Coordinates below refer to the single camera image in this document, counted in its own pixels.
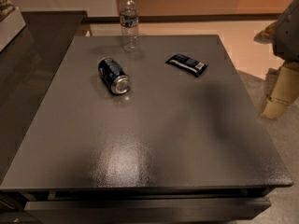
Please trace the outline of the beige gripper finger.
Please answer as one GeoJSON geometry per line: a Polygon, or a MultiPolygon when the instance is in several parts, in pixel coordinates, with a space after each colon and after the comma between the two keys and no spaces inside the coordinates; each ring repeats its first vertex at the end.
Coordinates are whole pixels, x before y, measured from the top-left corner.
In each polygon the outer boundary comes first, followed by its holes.
{"type": "Polygon", "coordinates": [[[298,97],[299,63],[286,61],[278,70],[268,70],[261,114],[268,119],[278,119],[298,97]]]}

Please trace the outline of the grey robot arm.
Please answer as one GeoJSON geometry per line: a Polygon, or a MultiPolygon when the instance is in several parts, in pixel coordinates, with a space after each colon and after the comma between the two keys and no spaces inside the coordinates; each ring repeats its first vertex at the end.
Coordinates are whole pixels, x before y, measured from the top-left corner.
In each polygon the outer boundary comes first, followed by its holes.
{"type": "Polygon", "coordinates": [[[278,17],[273,52],[284,63],[266,95],[262,115],[280,118],[299,97],[299,0],[293,0],[278,17]]]}

